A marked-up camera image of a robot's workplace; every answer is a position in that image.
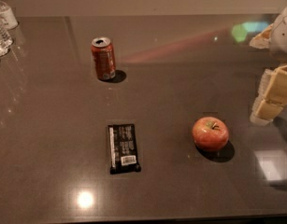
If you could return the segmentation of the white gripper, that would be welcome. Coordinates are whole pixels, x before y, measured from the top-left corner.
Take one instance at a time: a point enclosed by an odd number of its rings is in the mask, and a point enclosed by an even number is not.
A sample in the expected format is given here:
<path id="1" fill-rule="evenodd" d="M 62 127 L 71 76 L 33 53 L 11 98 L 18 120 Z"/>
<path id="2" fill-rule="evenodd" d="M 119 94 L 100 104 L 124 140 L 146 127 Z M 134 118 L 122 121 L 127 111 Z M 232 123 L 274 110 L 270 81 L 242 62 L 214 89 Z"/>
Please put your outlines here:
<path id="1" fill-rule="evenodd" d="M 287 106 L 287 7 L 273 24 L 251 39 L 250 46 L 269 48 L 272 57 L 283 63 L 274 70 L 264 71 L 251 109 L 250 121 L 266 126 Z"/>

